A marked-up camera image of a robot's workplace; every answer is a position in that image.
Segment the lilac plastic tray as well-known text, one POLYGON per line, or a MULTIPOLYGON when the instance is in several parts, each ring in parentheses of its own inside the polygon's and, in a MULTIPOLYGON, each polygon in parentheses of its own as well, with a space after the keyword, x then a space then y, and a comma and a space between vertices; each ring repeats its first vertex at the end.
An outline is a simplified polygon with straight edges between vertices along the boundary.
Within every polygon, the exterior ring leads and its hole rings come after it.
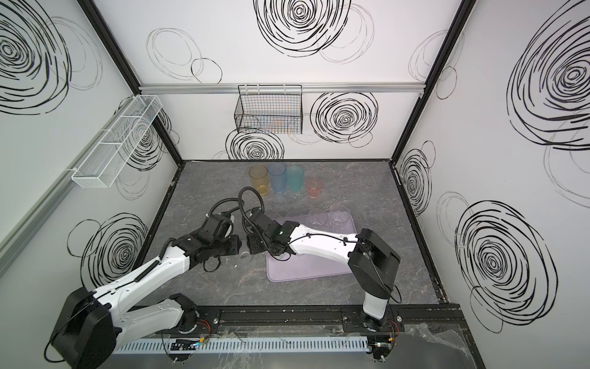
MULTIPOLYGON (((278 218, 277 222, 283 224, 285 221, 296 221, 304 227, 307 225, 307 215, 295 215, 295 213, 287 214, 286 217, 278 218)), ((356 235, 357 231, 351 215, 350 223, 344 231, 335 232, 328 223, 321 229, 316 231, 334 233, 342 238, 345 235, 356 235)), ((323 256, 296 253, 293 256, 280 256, 280 260, 274 260, 267 256, 267 278, 275 283, 298 281, 311 278, 330 277, 335 275, 350 274, 351 270, 346 262, 340 260, 332 260, 323 256)))

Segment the yellow tall glass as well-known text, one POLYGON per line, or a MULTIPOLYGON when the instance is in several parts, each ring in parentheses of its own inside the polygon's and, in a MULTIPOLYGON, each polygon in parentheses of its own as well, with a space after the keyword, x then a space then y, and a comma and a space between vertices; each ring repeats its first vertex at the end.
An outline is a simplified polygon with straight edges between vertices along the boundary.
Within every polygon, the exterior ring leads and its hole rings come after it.
POLYGON ((255 188, 261 196, 265 196, 269 191, 267 167, 265 165, 255 165, 249 169, 248 174, 252 187, 255 188))

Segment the blue tall glass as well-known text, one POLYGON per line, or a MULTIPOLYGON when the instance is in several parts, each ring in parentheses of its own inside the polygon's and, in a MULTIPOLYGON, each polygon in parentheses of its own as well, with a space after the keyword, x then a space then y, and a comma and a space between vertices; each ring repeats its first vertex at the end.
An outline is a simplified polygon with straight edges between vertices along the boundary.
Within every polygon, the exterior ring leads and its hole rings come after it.
POLYGON ((268 166, 270 186, 276 193, 287 190, 287 167, 283 163, 272 163, 268 166))

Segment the clear faceted glass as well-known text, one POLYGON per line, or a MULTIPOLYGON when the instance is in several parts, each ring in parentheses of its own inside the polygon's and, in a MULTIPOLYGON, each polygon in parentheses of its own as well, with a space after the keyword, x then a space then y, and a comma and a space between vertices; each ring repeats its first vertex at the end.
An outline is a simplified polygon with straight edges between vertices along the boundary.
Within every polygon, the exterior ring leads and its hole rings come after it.
POLYGON ((307 225, 310 228, 321 229, 329 222, 329 215, 321 208, 313 208, 307 214, 307 225))
POLYGON ((335 232, 342 232, 350 223, 351 215, 349 210, 342 204, 333 204, 330 207, 329 223, 335 232))

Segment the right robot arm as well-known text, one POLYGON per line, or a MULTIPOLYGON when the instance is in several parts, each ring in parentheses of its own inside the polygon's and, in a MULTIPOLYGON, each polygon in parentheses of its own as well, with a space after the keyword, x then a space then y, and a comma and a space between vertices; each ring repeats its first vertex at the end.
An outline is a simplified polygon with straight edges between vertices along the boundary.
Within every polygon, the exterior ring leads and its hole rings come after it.
POLYGON ((338 234, 309 228, 296 221, 279 223, 261 208, 244 214, 250 252, 262 247, 271 257, 312 255, 345 264, 364 290, 364 326, 378 331, 387 323, 390 298, 401 257, 376 232, 338 234))

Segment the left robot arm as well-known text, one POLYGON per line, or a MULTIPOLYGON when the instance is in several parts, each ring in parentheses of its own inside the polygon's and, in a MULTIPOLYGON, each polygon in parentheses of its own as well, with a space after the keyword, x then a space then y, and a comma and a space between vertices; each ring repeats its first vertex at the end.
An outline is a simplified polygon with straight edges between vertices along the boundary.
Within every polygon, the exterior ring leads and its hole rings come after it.
POLYGON ((158 257, 133 272, 91 292, 79 288, 70 293, 47 346, 72 368, 97 368, 139 338, 170 329, 192 333, 203 322, 196 304, 181 293, 148 307, 135 305, 209 258, 236 255, 241 241, 233 230, 232 213, 209 212, 200 228, 168 239, 158 257))

